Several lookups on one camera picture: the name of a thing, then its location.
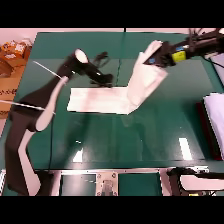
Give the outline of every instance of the tabletop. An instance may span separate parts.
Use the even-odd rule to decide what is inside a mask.
[[[38,33],[15,101],[40,88],[52,74],[33,61],[56,72],[66,56],[81,48],[90,59],[107,51],[111,60],[103,73],[114,75],[114,86],[126,86],[140,51],[153,40],[183,41],[185,34],[69,32]],[[166,69],[168,77],[145,102],[129,115],[68,112],[70,89],[93,87],[88,77],[76,75],[61,91],[53,129],[51,169],[101,169],[209,165],[213,161],[202,132],[195,104],[211,92],[223,92],[213,66],[199,57]],[[4,168],[4,142],[10,121],[0,139],[0,168]],[[188,143],[191,159],[183,155],[180,141]],[[48,168],[50,125],[29,143],[34,168]],[[73,162],[77,151],[82,162]]]

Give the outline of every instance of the yellow label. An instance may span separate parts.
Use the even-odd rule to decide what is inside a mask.
[[[189,194],[189,196],[199,196],[199,194]]]
[[[185,51],[179,51],[177,53],[172,54],[172,58],[175,62],[186,60]]]

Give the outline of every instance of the white cloth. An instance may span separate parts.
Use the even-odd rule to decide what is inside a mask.
[[[224,160],[224,94],[211,93],[204,97],[204,103]]]
[[[140,52],[127,87],[71,88],[68,111],[129,114],[159,86],[167,72],[143,63],[162,45],[153,41]]]

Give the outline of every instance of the white paper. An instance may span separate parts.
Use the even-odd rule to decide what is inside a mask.
[[[205,108],[224,160],[224,94],[211,93],[204,97]]]
[[[127,87],[71,88],[68,111],[129,114],[136,110],[159,86],[167,72],[143,63],[162,45],[153,41],[140,52]]]

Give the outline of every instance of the metal frame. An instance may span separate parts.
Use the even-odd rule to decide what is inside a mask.
[[[51,173],[54,174],[54,185],[52,189],[51,195],[58,195],[59,188],[60,188],[60,179],[61,175],[85,175],[85,174],[100,174],[101,176],[106,175],[107,173],[116,173],[118,174],[130,174],[130,173],[159,173],[160,175],[160,183],[162,188],[163,196],[171,196],[171,187],[169,184],[168,175],[166,174],[167,171],[173,169],[175,167],[168,167],[168,168],[131,168],[131,169],[92,169],[92,170],[51,170]],[[207,166],[193,166],[193,167],[186,167],[191,168],[193,170],[200,171],[204,170],[205,172],[209,172]],[[4,190],[5,185],[5,170],[1,170],[0,173],[0,196]]]

